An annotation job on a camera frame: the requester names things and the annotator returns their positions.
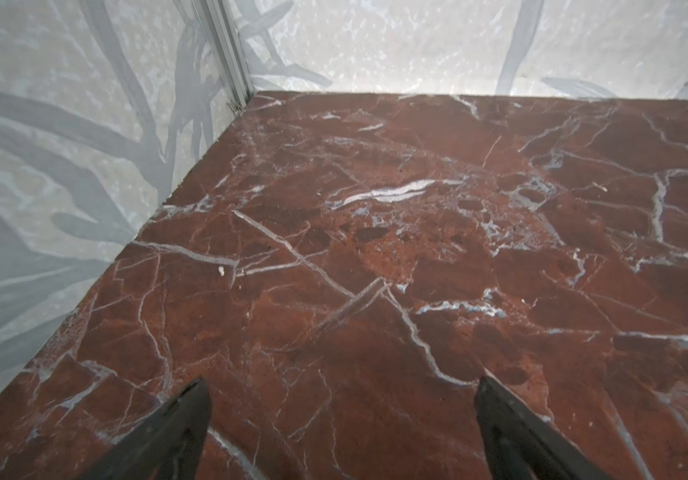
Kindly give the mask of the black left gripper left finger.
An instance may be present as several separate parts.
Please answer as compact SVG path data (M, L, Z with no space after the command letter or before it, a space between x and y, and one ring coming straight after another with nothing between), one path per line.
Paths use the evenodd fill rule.
M193 479L212 401L198 377L84 471L81 479Z

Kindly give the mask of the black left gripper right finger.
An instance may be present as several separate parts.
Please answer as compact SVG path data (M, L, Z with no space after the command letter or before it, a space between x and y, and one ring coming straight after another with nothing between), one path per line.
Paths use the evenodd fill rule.
M490 376L480 379L475 409L494 479L610 477Z

